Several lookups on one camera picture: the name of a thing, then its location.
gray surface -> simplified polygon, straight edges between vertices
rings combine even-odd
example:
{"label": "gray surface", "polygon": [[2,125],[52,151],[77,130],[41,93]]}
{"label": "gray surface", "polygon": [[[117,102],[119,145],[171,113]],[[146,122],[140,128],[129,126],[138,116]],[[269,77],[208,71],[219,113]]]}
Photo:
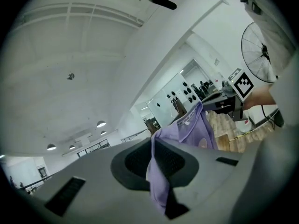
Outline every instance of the gray surface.
{"label": "gray surface", "polygon": [[[195,218],[201,220],[201,223],[216,223],[219,214],[215,215],[215,210],[228,220],[250,174],[257,145],[250,145],[253,148],[242,155],[190,147],[171,140],[169,143],[199,160],[199,172],[194,180],[185,188],[174,189],[178,201],[190,207],[191,211],[171,222],[194,223]],[[64,217],[57,217],[45,208],[42,211],[44,215],[55,223],[61,220],[86,224],[170,222],[158,212],[149,192],[124,188],[110,172],[112,158],[134,144],[136,141],[90,153],[53,176],[36,192],[35,197],[39,203],[50,200],[72,176],[84,178],[86,183]],[[233,167],[215,161],[219,156],[240,159],[240,162]],[[219,195],[224,196],[224,200],[219,200]]]}

clothes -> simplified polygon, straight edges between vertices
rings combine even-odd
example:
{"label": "clothes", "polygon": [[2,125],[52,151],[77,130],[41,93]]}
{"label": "clothes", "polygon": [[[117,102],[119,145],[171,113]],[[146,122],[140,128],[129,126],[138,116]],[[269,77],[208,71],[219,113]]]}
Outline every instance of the clothes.
{"label": "clothes", "polygon": [[157,204],[158,209],[164,213],[169,192],[169,183],[155,160],[155,138],[158,137],[176,140],[180,143],[196,147],[200,144],[209,149],[217,149],[217,144],[213,129],[206,119],[206,112],[203,111],[201,102],[192,108],[185,116],[170,126],[159,129],[153,135],[151,139],[152,158],[148,168],[150,194]]}
{"label": "clothes", "polygon": [[260,15],[254,13],[251,6],[246,3],[245,10],[261,29],[273,72],[276,76],[280,76],[294,54],[295,38],[283,15],[271,0],[253,1],[262,13]]}

window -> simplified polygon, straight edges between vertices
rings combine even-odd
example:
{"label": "window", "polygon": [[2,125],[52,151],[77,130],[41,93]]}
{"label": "window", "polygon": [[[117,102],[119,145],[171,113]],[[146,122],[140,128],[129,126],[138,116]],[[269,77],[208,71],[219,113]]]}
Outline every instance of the window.
{"label": "window", "polygon": [[87,149],[85,149],[85,150],[77,153],[77,155],[79,157],[82,157],[82,156],[84,156],[86,154],[89,154],[91,152],[94,152],[96,150],[103,149],[103,148],[106,148],[106,147],[110,147],[110,144],[109,144],[108,140],[103,140],[100,143],[97,143],[97,144],[95,144],[95,145],[93,145],[93,146],[91,146],[91,147],[89,147],[89,148],[87,148]]}

white sleeve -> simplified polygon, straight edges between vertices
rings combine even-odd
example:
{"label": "white sleeve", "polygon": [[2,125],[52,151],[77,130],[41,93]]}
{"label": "white sleeve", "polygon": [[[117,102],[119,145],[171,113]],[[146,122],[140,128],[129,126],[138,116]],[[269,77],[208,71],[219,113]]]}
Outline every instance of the white sleeve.
{"label": "white sleeve", "polygon": [[270,89],[285,124],[299,124],[299,51],[294,53],[289,65]]}

ceiling light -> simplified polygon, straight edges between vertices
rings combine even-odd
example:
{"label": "ceiling light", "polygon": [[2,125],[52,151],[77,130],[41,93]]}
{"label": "ceiling light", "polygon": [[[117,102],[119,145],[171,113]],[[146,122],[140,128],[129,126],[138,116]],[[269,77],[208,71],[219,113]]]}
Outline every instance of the ceiling light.
{"label": "ceiling light", "polygon": [[54,144],[49,144],[48,147],[47,147],[48,151],[54,150],[54,149],[56,149],[56,146]]}
{"label": "ceiling light", "polygon": [[104,126],[105,124],[106,124],[106,122],[101,120],[97,123],[97,127],[100,128],[100,127]]}

